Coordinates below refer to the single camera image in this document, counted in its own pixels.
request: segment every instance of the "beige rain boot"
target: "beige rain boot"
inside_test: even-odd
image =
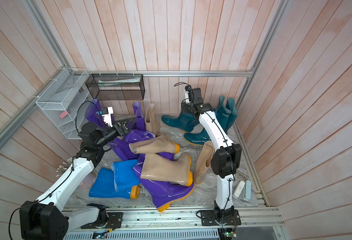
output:
[[[170,161],[158,154],[146,154],[140,178],[162,182],[192,185],[191,156],[183,152],[177,161]]]
[[[180,151],[180,146],[172,142],[169,136],[164,132],[159,132],[158,137],[155,138],[130,143],[129,148],[134,154],[158,152],[178,153]]]
[[[156,119],[154,115],[154,104],[151,103],[147,107],[147,112],[145,114],[145,130],[152,132],[157,136],[160,131],[160,122]]]
[[[196,168],[193,173],[193,182],[196,184],[202,183],[205,174],[208,172],[211,166],[211,159],[215,153],[215,148],[212,141],[207,141],[204,143],[202,150],[199,154],[198,160],[196,162]]]

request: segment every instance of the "pink wooden wall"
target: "pink wooden wall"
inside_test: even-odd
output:
[[[88,70],[247,70],[280,0],[37,0],[72,67]],[[237,98],[245,78],[145,78],[146,108],[179,113],[179,81],[216,106]],[[132,114],[133,101],[103,101]]]
[[[55,74],[61,64],[22,0],[0,0],[0,129]],[[9,239],[10,214],[56,180],[56,168],[74,156],[69,141],[36,110],[0,150],[0,239]],[[21,239],[17,212],[13,239]]]
[[[352,0],[292,2],[237,123],[290,237],[352,239]]]

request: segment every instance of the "rain boot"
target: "rain boot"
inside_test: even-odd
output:
[[[193,173],[193,182],[195,184],[200,184],[204,180],[205,174],[208,172],[211,166],[211,159],[215,153],[215,148],[212,141],[204,143],[202,150],[199,154],[198,160],[196,162],[196,169]]]
[[[133,103],[133,112],[135,113],[135,118],[136,118],[136,129],[145,131],[144,115],[143,115],[143,112],[141,111],[140,102]]]
[[[154,104],[151,103],[147,107],[147,112],[145,114],[145,129],[157,135],[160,131],[160,122],[156,119],[154,115]]]
[[[223,129],[226,128],[229,115],[231,114],[231,110],[227,109],[224,105],[224,96],[219,97],[219,104],[217,105],[216,118],[220,123]]]
[[[140,180],[132,171],[132,167],[136,164],[136,159],[112,162],[111,170],[115,173],[115,190],[117,192],[140,184]]]
[[[159,132],[156,138],[130,143],[129,148],[135,154],[158,152],[178,153],[180,151],[180,146],[172,142],[164,132]]]
[[[111,169],[101,168],[95,183],[89,190],[89,197],[122,197],[125,199],[137,199],[140,194],[138,185],[126,188],[119,192],[115,190],[115,174]]]
[[[155,137],[156,136],[152,132],[132,129],[132,131],[123,137],[123,142],[130,144]]]
[[[193,177],[190,170],[192,164],[191,156],[183,152],[177,161],[168,159],[157,154],[149,153],[145,155],[142,179],[175,182],[189,187],[192,185]]]
[[[175,157],[175,154],[174,153],[169,153],[169,152],[159,152],[159,153],[156,153],[162,157],[165,157],[166,159],[168,160],[171,160],[173,161],[174,160],[174,157]],[[139,157],[137,158],[137,163],[140,163],[140,162],[144,162],[145,160],[145,154],[144,153],[140,153],[139,154]]]
[[[177,118],[170,115],[161,116],[161,120],[170,127],[177,127],[184,132],[191,132],[193,128],[199,124],[192,114],[184,114],[183,111],[180,112]]]
[[[85,118],[89,122],[94,122],[98,127],[108,128],[108,124],[106,124],[103,120],[102,115],[100,114],[102,110],[102,105],[100,104],[97,98],[92,100],[85,111]]]
[[[109,142],[109,146],[116,153],[116,155],[123,161],[137,159],[139,157],[138,154],[134,154],[133,152],[131,152],[128,144],[121,141],[117,137],[112,142]]]
[[[228,98],[226,108],[231,110],[231,114],[229,115],[227,126],[224,129],[225,133],[227,133],[228,130],[232,127],[233,123],[237,118],[237,115],[239,114],[235,106],[235,99],[233,98]]]
[[[205,142],[211,140],[205,129],[203,129],[200,133],[187,132],[184,134],[184,139],[193,145],[204,145]]]
[[[139,163],[132,168],[138,178],[140,178],[142,169],[142,163]],[[140,179],[140,182],[151,194],[153,204],[159,212],[168,209],[171,203],[187,198],[194,189],[193,183],[191,186],[186,187],[182,185],[172,185],[169,182],[147,179]]]
[[[227,126],[230,110],[224,107],[224,96],[219,97],[219,104],[217,110],[214,109],[217,121],[220,123],[221,127],[224,129]],[[184,139],[193,145],[204,145],[205,142],[210,141],[209,135],[205,129],[200,133],[189,133],[184,134]]]

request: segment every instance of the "wooden wall panel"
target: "wooden wall panel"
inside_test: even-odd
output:
[[[290,237],[352,239],[352,1],[291,3],[237,124]]]
[[[37,1],[49,22],[49,27],[54,29],[52,32],[55,37],[60,38],[58,42],[65,48],[66,57],[72,60],[69,61],[73,64],[71,67],[86,67],[93,71],[105,68],[108,70],[249,69],[254,64],[280,2],[280,0],[81,0],[80,3],[72,0]],[[233,77],[148,78],[145,80],[144,107],[154,103],[156,113],[179,113],[179,102],[184,96],[183,86],[173,87],[179,81],[200,87],[206,101],[214,107],[220,95],[238,96],[239,86],[243,86],[242,78]],[[132,114],[132,103],[133,101],[122,100],[103,102],[104,106],[114,107],[117,114]]]

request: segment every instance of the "dark green rain boot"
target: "dark green rain boot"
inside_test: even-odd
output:
[[[220,123],[221,127],[224,129],[227,125],[229,114],[231,113],[229,109],[224,106],[224,96],[219,97],[219,104],[216,113],[217,121]],[[205,142],[210,141],[209,135],[205,129],[200,133],[186,133],[184,138],[191,144],[194,145],[204,145]]]
[[[170,115],[161,116],[161,120],[170,127],[177,127],[183,130],[184,132],[190,132],[193,128],[199,124],[199,121],[196,120],[191,114],[184,114],[183,111],[180,112],[177,118]]]
[[[239,113],[237,112],[237,108],[235,106],[235,99],[228,98],[227,104],[226,104],[226,108],[231,110],[231,114],[229,115],[227,126],[224,129],[225,133],[227,133],[228,130],[232,127],[232,125],[235,122],[237,116],[239,115]]]

